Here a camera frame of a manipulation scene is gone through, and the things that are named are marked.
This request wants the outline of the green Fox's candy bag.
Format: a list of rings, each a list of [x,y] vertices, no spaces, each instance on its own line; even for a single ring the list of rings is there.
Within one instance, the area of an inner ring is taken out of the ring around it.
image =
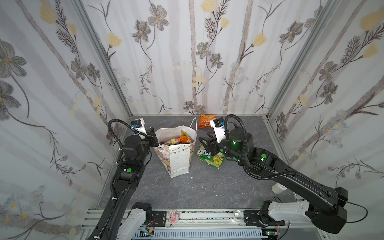
[[[200,146],[198,147],[196,155],[200,158],[201,161],[216,169],[219,169],[225,160],[225,156],[222,153],[218,153],[215,156],[200,156]]]

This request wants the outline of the pink Fox's candy bag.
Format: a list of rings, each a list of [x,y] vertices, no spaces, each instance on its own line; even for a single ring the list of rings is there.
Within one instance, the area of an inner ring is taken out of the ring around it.
[[[173,145],[185,145],[185,144],[190,144],[192,143],[193,140],[190,139],[188,136],[181,136],[179,138],[176,138],[176,139],[171,139],[168,143],[169,146],[173,146]]]

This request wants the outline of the orange snack bag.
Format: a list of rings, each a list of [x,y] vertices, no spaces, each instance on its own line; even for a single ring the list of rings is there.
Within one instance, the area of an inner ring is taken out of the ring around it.
[[[180,144],[190,144],[193,143],[194,140],[191,138],[191,136],[185,132],[184,130],[181,130],[181,137],[180,137]]]

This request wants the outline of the white paper bag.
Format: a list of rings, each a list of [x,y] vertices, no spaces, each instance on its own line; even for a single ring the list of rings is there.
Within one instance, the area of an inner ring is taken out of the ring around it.
[[[160,128],[155,131],[159,140],[159,146],[155,147],[154,151],[160,158],[171,178],[189,172],[197,140],[197,128],[197,119],[194,118],[189,126],[181,125],[173,128]],[[179,138],[182,135],[181,130],[187,132],[194,142],[185,145],[169,146],[168,143],[171,139]]]

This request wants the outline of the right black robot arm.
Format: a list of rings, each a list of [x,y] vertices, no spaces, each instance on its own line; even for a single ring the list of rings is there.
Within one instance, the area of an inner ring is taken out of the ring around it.
[[[247,226],[267,228],[285,221],[296,221],[311,223],[324,232],[338,234],[346,224],[367,218],[368,209],[363,208],[365,215],[361,219],[348,220],[345,205],[349,204],[349,193],[346,189],[320,184],[291,168],[277,155],[255,147],[253,135],[247,132],[238,116],[230,114],[215,118],[210,125],[215,133],[199,137],[208,154],[223,154],[226,160],[237,162],[251,178],[274,181],[300,196],[297,202],[264,201],[259,210],[245,211],[242,218]]]

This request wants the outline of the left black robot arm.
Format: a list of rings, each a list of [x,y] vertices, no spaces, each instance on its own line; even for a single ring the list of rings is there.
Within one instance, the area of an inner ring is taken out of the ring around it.
[[[121,142],[112,129],[113,123],[123,124],[133,134]],[[108,130],[117,140],[121,152],[117,161],[118,168],[110,182],[110,199],[95,229],[88,237],[89,240],[116,240],[118,238],[118,231],[128,203],[144,174],[147,156],[152,155],[152,147],[159,145],[154,128],[146,130],[144,119],[133,120],[130,124],[119,119],[112,119],[108,122]]]

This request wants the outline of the pink cartoon sticker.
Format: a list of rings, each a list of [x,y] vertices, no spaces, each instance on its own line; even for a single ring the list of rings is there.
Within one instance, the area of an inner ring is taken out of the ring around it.
[[[179,221],[180,215],[177,210],[172,210],[169,212],[169,222],[171,224],[177,223]]]

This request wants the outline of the white plastic bottle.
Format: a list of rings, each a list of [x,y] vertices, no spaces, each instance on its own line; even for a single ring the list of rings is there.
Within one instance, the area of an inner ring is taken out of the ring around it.
[[[284,192],[287,189],[288,189],[287,187],[285,187],[284,185],[279,184],[279,183],[276,183],[272,186],[272,191],[274,194],[281,194],[282,192]]]

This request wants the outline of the orange chip bag by wall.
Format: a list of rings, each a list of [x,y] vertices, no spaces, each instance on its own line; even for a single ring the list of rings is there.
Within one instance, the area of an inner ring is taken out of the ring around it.
[[[211,127],[210,121],[215,119],[216,117],[217,117],[216,115],[201,114],[198,128],[199,129],[210,128]]]

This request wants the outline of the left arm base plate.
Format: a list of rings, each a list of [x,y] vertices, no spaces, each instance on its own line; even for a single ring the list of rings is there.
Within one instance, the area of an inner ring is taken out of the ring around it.
[[[165,227],[167,222],[166,211],[154,211],[148,223],[145,223],[146,228]]]

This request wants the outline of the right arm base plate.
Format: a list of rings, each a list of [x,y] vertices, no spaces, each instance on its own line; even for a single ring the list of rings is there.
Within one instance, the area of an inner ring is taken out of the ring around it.
[[[285,221],[275,221],[268,214],[260,214],[259,210],[248,210],[243,211],[243,213],[247,227],[266,228],[269,226],[277,227],[286,225]]]

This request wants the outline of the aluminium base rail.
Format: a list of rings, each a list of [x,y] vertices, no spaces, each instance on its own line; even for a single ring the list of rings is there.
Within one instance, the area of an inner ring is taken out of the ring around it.
[[[152,209],[154,211],[166,211],[167,222],[165,227],[156,227],[160,229],[198,229],[198,228],[251,228],[247,227],[244,221],[243,211],[259,210],[259,209],[178,209],[180,215],[177,223],[171,224],[169,222],[169,212],[172,210]],[[102,215],[102,210],[88,210],[85,220],[82,223],[81,230],[89,230],[92,232],[97,226],[98,221]],[[294,217],[294,220],[288,220],[284,217],[286,222],[285,226],[278,226],[280,228],[287,228],[288,224],[291,228],[316,228],[311,220],[304,220],[304,217]]]

